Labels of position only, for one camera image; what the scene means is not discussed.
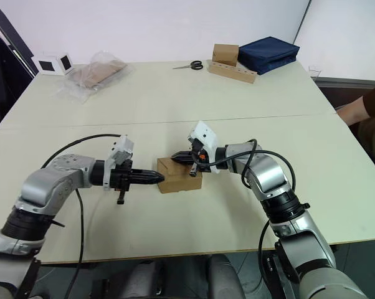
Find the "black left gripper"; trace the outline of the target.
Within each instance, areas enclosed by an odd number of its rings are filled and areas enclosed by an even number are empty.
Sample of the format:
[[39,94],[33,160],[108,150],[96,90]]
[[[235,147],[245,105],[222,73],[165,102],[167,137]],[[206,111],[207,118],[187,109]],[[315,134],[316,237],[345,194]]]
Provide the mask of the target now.
[[153,170],[132,169],[133,162],[125,161],[116,164],[115,168],[110,172],[110,187],[119,192],[116,203],[123,205],[125,203],[125,193],[130,188],[130,176],[132,184],[158,184],[164,181],[164,176]]

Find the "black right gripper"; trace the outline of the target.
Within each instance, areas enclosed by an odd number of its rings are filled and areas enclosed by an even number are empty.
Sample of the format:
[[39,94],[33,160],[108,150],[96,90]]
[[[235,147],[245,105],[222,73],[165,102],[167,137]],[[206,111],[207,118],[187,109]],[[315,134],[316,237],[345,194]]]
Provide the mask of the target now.
[[191,151],[178,151],[171,156],[171,159],[180,164],[192,164],[189,172],[191,177],[196,177],[198,172],[211,172],[211,168],[207,166],[209,164],[208,153],[198,139],[193,140]]

